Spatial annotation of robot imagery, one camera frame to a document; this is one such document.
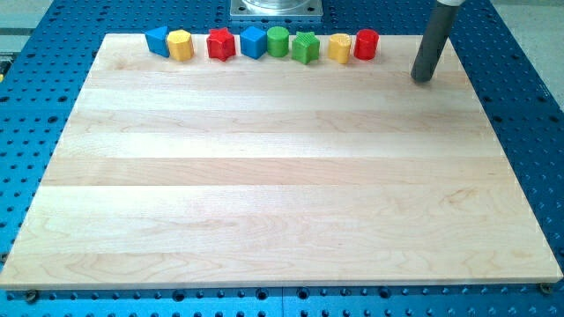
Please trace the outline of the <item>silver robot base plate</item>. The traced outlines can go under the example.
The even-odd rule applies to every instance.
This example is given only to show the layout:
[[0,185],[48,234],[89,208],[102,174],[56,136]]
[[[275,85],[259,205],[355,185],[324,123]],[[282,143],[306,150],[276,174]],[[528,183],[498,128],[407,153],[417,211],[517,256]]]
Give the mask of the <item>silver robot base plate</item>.
[[230,0],[230,15],[254,17],[321,17],[322,0]]

